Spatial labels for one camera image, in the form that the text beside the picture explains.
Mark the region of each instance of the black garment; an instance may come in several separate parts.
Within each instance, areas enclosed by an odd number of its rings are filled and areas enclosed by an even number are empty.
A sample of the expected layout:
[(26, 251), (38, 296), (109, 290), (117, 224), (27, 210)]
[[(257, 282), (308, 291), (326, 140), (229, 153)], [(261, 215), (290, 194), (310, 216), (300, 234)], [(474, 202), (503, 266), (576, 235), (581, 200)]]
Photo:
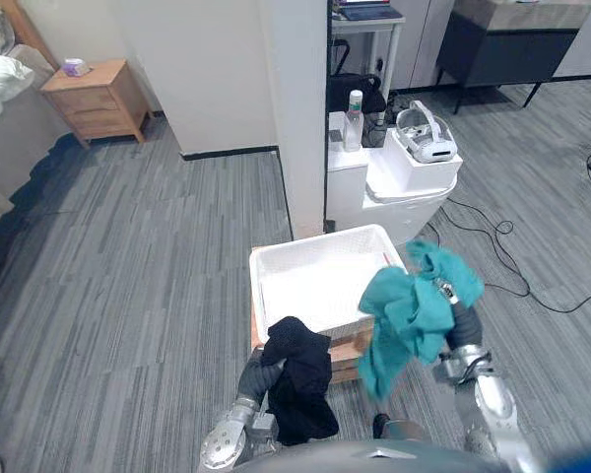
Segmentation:
[(278, 382), (269, 390), (269, 408), (278, 422), (283, 445), (326, 439), (339, 431), (337, 419), (324, 395), (331, 380), (330, 337), (311, 332), (295, 317), (269, 328), (261, 364), (286, 358)]

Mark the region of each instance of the green towel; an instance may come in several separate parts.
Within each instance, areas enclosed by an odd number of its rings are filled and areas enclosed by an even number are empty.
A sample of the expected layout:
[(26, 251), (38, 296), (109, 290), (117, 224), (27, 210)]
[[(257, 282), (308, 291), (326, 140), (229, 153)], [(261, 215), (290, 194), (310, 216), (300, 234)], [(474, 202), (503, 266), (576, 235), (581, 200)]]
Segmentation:
[(453, 328), (451, 305), (432, 280), (451, 283), (466, 307), (484, 292), (482, 280), (457, 254), (423, 241), (408, 243), (407, 250), (421, 272), (381, 269), (359, 304), (362, 312), (374, 315), (372, 341), (360, 359), (359, 373), (367, 392), (379, 400), (389, 394), (396, 375), (412, 357), (433, 363)]

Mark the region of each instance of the black cloth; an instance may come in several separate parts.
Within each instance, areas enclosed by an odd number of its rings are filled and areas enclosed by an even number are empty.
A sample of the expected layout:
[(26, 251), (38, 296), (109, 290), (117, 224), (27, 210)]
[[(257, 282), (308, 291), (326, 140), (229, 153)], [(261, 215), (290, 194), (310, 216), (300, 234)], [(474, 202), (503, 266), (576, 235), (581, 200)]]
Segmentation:
[(283, 445), (326, 439), (339, 431), (324, 398), (332, 376), (330, 342), (330, 337), (311, 332), (295, 317), (269, 328), (261, 364), (287, 359), (268, 395), (269, 412), (276, 416), (278, 441)]
[(363, 93), (361, 111), (374, 113), (385, 111), (387, 102), (379, 91), (381, 80), (374, 74), (337, 74), (329, 78), (330, 96), (328, 111), (346, 111), (351, 91), (357, 89)]

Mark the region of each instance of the white plastic basket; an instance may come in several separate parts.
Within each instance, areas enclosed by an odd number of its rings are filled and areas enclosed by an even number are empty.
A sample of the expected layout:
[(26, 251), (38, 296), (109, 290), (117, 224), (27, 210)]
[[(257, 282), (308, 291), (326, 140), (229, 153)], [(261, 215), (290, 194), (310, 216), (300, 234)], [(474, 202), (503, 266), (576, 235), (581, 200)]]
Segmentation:
[(333, 339), (360, 329), (370, 316), (358, 309), (374, 274), (405, 269), (386, 231), (368, 225), (257, 249), (249, 257), (258, 337), (292, 315)]

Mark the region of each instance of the white toilet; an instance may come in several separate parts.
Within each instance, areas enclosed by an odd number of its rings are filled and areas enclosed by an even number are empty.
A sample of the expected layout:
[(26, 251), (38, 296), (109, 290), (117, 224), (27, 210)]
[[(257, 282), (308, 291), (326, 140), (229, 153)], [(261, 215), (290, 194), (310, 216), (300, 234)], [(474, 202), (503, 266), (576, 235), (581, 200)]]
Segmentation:
[(330, 114), (327, 220), (335, 221), (336, 230), (378, 224), (395, 245), (416, 237), (455, 188), (462, 159), (418, 163), (394, 128), (387, 130), (383, 148), (346, 153), (343, 119), (343, 112)]

